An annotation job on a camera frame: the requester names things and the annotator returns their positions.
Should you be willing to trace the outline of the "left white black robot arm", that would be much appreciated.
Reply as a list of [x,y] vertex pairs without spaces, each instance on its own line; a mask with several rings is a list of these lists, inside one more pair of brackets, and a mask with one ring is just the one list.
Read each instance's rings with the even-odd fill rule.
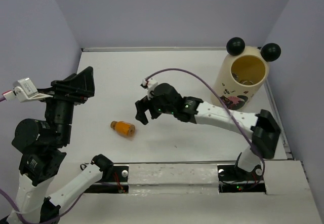
[[58,192],[47,195],[70,143],[74,107],[95,94],[93,68],[87,67],[63,80],[38,89],[24,78],[3,94],[6,100],[40,101],[46,104],[45,119],[24,119],[16,127],[12,146],[22,158],[19,164],[19,186],[12,212],[1,223],[58,223],[75,201],[92,184],[111,178],[113,162],[96,155],[90,164]]

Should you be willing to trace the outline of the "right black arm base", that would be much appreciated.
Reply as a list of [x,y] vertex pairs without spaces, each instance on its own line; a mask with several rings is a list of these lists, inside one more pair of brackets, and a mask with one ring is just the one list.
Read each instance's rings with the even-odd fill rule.
[[234,165],[218,165],[219,193],[266,193],[261,165],[246,172]]

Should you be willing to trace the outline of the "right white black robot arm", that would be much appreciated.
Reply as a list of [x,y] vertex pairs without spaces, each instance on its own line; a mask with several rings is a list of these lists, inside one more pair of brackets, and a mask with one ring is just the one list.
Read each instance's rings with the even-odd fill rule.
[[246,180],[256,177],[261,181],[264,175],[264,161],[273,159],[277,148],[280,127],[271,112],[243,113],[226,107],[212,105],[200,98],[181,96],[167,83],[153,83],[144,87],[147,95],[136,101],[136,120],[148,124],[146,111],[152,119],[169,114],[184,123],[210,125],[241,134],[248,142],[248,148],[241,152],[229,171],[225,181]]

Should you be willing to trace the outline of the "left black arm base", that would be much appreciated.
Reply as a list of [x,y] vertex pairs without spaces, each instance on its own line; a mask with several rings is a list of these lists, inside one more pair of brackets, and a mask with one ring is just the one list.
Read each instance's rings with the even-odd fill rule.
[[129,167],[115,165],[110,173],[104,173],[103,177],[85,190],[87,194],[127,194]]

